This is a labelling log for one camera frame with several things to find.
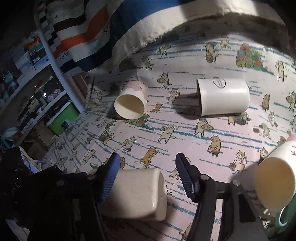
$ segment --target white shelf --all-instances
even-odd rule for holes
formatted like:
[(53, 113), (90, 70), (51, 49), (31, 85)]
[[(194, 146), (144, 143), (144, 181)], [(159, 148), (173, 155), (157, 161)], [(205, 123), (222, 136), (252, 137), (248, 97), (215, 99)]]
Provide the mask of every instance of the white shelf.
[(18, 79), (17, 82), (20, 81), (20, 86), (15, 90), (15, 92), (12, 93), (12, 95), (7, 99), (5, 104), (3, 105), (2, 109), (0, 110), (0, 116), (6, 109), (6, 107), (11, 103), (11, 101), (16, 97), (16, 95), (19, 93), (19, 91), (32, 79), (37, 75), (39, 72), (41, 72), (44, 68), (50, 65), (50, 62), (46, 62), (44, 65), (42, 65), (40, 68), (35, 70), (35, 67), (32, 66), (29, 68), (29, 71), (23, 75), (21, 75)]
[(25, 133), (21, 136), (21, 138), (17, 141), (16, 146), (20, 146), (33, 127), (37, 124), (38, 121), (44, 116), (44, 114), (59, 100), (61, 99), (67, 92), (63, 90), (57, 97), (55, 97), (41, 112), (40, 114), (34, 119), (32, 124), (28, 127)]

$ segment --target pink and white cup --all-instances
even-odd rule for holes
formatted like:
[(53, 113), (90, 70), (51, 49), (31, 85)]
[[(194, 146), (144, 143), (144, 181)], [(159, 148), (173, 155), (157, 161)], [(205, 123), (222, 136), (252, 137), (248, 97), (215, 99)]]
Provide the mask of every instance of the pink and white cup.
[(138, 119), (145, 112), (147, 99), (146, 85), (136, 80), (130, 81), (120, 91), (114, 102), (114, 108), (125, 119)]

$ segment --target beige cup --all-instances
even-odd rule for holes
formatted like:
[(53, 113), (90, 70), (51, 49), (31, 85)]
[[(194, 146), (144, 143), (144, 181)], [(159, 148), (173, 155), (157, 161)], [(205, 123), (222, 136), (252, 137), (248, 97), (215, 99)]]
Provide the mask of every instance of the beige cup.
[(264, 207), (281, 211), (296, 191), (296, 141), (287, 141), (260, 163), (255, 190)]
[(147, 99), (147, 87), (142, 82), (130, 81), (120, 91), (114, 107), (123, 118), (134, 120), (144, 114)]

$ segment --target green storage bin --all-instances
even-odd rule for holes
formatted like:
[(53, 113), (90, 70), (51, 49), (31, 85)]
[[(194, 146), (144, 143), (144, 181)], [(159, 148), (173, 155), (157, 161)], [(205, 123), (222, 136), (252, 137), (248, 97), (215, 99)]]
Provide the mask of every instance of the green storage bin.
[(65, 131), (62, 128), (62, 124), (64, 121), (66, 121), (68, 124), (71, 124), (78, 117), (78, 113), (71, 103), (72, 101), (68, 101), (67, 104), (65, 104), (61, 108), (61, 110), (58, 113), (56, 113), (55, 116), (51, 118), (49, 122), (46, 123), (46, 126), (48, 126), (57, 136), (63, 134), (63, 132)]

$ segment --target striped fabric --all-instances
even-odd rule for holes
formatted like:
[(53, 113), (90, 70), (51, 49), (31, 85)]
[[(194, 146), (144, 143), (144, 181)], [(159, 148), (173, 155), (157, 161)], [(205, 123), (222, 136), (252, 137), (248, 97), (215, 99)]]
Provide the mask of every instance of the striped fabric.
[(260, 12), (261, 17), (284, 24), (265, 0), (41, 0), (37, 11), (67, 77), (109, 71), (157, 37), (200, 17)]

